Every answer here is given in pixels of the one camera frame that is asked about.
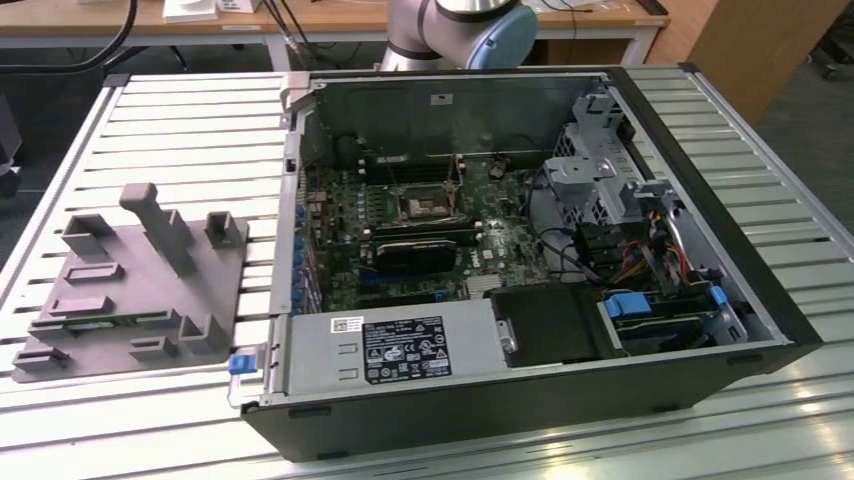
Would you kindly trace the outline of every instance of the green circuit board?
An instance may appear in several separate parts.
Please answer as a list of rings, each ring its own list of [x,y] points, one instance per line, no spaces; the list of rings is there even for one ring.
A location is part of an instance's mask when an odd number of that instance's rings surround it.
[[[467,160],[466,166],[455,185],[454,213],[479,222],[478,245],[458,248],[451,271],[402,277],[380,277],[364,266],[360,252],[366,239],[360,235],[370,226],[402,222],[400,213],[406,208],[400,198],[408,192],[419,195],[419,189],[435,191],[443,182],[366,185],[352,172],[331,169],[319,172],[310,187],[323,189],[328,201],[318,217],[334,219],[332,225],[328,222],[315,225],[322,227],[318,244],[328,263],[328,277],[322,285],[326,311],[352,310],[372,300],[416,295],[432,301],[463,300],[469,298],[469,278],[483,275],[498,275],[507,286],[549,280],[543,256],[537,251],[527,219],[521,215],[527,192],[525,181],[531,172],[507,171],[498,179],[490,177],[494,167],[490,158]]]

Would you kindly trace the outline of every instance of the blue tab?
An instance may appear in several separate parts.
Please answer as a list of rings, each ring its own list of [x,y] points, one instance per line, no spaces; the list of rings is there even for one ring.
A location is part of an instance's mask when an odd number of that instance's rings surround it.
[[[619,304],[617,303],[617,300],[614,300],[613,298],[609,298],[605,301],[605,309],[609,311],[609,317],[611,318],[619,317]]]
[[[242,375],[258,372],[258,357],[255,355],[232,355],[228,359],[228,373]]]
[[[726,292],[721,287],[718,286],[711,287],[709,289],[709,293],[711,293],[711,299],[715,301],[718,305],[726,305],[726,302],[729,302],[729,300],[726,298]]]
[[[646,295],[641,292],[615,293],[609,300],[613,300],[617,304],[617,309],[619,310],[618,316],[637,315],[653,311],[650,302],[646,300]]]

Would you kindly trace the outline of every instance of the power supply label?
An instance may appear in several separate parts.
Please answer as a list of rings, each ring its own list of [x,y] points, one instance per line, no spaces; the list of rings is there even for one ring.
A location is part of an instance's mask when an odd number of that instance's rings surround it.
[[[451,375],[442,317],[362,325],[364,377],[370,384]]]

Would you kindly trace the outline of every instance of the cable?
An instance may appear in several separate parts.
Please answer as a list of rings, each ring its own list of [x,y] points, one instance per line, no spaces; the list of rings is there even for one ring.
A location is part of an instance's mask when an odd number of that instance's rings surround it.
[[[119,33],[104,49],[86,62],[75,63],[72,65],[0,65],[0,75],[71,75],[98,68],[124,44],[124,40],[127,39],[131,30],[134,29],[134,23],[136,22],[138,7],[139,0],[130,0],[128,14]]]
[[[537,179],[538,177],[546,173],[546,170],[543,167],[539,168],[539,170],[537,170],[537,173],[534,174],[534,177],[531,178],[531,187],[529,188],[529,198],[527,198],[527,202],[526,202],[526,209],[523,211],[527,212],[527,217],[529,217],[529,226],[531,228],[531,231],[534,232],[534,234],[537,235],[541,243],[543,244],[543,247],[546,247],[555,255],[558,255],[558,257],[562,260],[566,260],[567,262],[570,262],[573,264],[573,266],[585,274],[585,276],[587,277],[587,279],[597,283],[597,284],[605,284],[607,285],[609,282],[605,281],[605,279],[597,275],[597,272],[594,272],[590,267],[587,265],[585,265],[581,260],[578,260],[577,258],[570,257],[569,255],[566,255],[566,253],[563,253],[558,247],[555,247],[551,243],[549,243],[546,241],[546,239],[543,238],[543,235],[549,232],[554,232],[554,231],[561,231],[563,232],[565,230],[569,230],[563,227],[551,227],[547,228],[546,230],[543,230],[542,232],[538,232],[537,229],[534,228],[534,220],[531,218],[531,199],[534,197],[534,189],[537,188]]]
[[[303,64],[303,68],[306,70],[311,70],[311,64],[306,60],[306,57],[303,56],[303,52],[299,50],[299,42],[294,41],[294,35],[291,34],[291,29],[288,28],[288,25],[284,22],[284,18],[282,17],[282,11],[279,10],[275,0],[262,0],[262,1],[264,2],[264,6],[270,11],[270,16],[272,17],[274,21],[276,22],[276,25],[279,26],[279,31],[284,36],[286,43],[288,44],[288,46],[291,47],[291,50],[294,50],[294,53],[299,58],[299,63]]]
[[[343,70],[342,65],[344,65],[354,58],[356,58],[356,54],[359,53],[359,50],[362,50],[362,45],[363,44],[364,44],[363,42],[359,42],[356,44],[356,48],[352,49],[352,53],[350,54],[350,56],[344,60],[342,60],[340,62],[336,63],[336,66],[339,67],[339,70]]]
[[[566,64],[569,65],[570,61],[573,60],[573,49],[575,47],[575,40],[578,39],[578,22],[575,21],[575,14],[593,13],[593,10],[591,9],[579,10],[573,5],[566,3],[566,0],[559,0],[559,1],[567,8],[555,7],[547,2],[547,0],[543,0],[543,4],[555,12],[570,12],[570,16],[573,18],[573,36],[570,37],[570,48],[567,50],[567,55],[566,55]]]
[[[566,3],[565,0],[561,0],[561,3],[563,3],[567,7],[570,7],[570,16],[573,17],[573,38],[570,39],[570,48],[567,49],[567,52],[566,52],[566,64],[571,65],[573,51],[575,50],[575,40],[578,40],[578,23],[575,22],[575,9],[569,3]]]
[[[303,38],[303,42],[306,43],[306,48],[308,48],[308,51],[312,52],[314,54],[314,44],[308,41],[308,37],[306,36],[306,31],[303,30],[303,26],[300,25],[299,20],[296,20],[296,15],[294,15],[294,10],[291,10],[291,6],[288,5],[288,2],[286,0],[280,0],[280,1],[282,1],[282,5],[284,6],[284,10],[288,12],[288,16],[294,21],[294,26],[296,27],[299,36]]]

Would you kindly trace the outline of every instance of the desk leg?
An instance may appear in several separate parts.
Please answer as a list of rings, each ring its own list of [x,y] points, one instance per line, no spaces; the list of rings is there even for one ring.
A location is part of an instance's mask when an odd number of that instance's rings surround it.
[[[264,43],[267,44],[267,52],[270,53],[270,61],[272,62],[274,72],[290,72],[291,60],[288,58],[288,45],[280,33],[264,35]]]
[[[655,35],[658,35],[658,28],[639,28],[635,31],[635,36],[629,42],[629,48],[623,54],[621,64],[643,65],[646,56],[650,54],[650,49],[653,48]]]

